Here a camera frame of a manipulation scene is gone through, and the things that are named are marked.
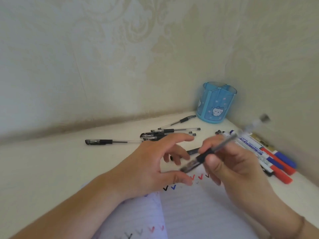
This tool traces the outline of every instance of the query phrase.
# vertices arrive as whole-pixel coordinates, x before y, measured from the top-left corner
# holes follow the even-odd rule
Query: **blue pen holder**
[[[220,82],[204,83],[204,92],[198,102],[197,116],[208,123],[224,120],[237,90]]]

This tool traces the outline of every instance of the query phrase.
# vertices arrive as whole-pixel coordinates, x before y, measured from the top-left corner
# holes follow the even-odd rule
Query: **bracelet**
[[[296,233],[293,235],[293,237],[291,237],[290,239],[298,239],[298,237],[300,236],[302,229],[305,227],[305,217],[302,216],[301,217],[301,224],[298,227],[298,230],[296,231]]]

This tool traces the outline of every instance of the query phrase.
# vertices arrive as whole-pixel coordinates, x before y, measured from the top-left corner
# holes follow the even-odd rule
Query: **wall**
[[[228,118],[268,113],[259,133],[319,184],[318,5],[0,0],[0,138],[193,110],[223,80]]]
[[[238,90],[229,120],[266,112],[259,133],[319,184],[319,0],[249,0],[226,65]]]
[[[194,110],[246,1],[0,0],[0,138]]]

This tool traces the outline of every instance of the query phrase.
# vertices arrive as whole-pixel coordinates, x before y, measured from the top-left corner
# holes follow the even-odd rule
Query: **lined paper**
[[[92,239],[167,239],[159,192],[124,201]]]
[[[160,193],[168,238],[258,239],[222,186],[202,167],[190,173],[192,186],[176,184]]]

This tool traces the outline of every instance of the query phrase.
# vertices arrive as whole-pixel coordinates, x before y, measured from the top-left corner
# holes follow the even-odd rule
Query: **desk surface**
[[[71,196],[82,184],[112,169],[138,146],[88,146],[85,139],[137,140],[142,132],[192,114],[194,112],[131,121],[1,146],[0,238],[8,238]],[[183,127],[201,128],[194,141],[180,143],[186,150],[200,147],[202,141],[218,129],[237,129],[228,120],[208,124],[198,118],[174,126]],[[163,162],[161,166],[163,170],[176,169],[172,163]],[[292,178],[290,185],[274,176],[269,181],[283,201],[319,227],[319,188],[299,173]],[[262,229],[257,230],[266,238]]]

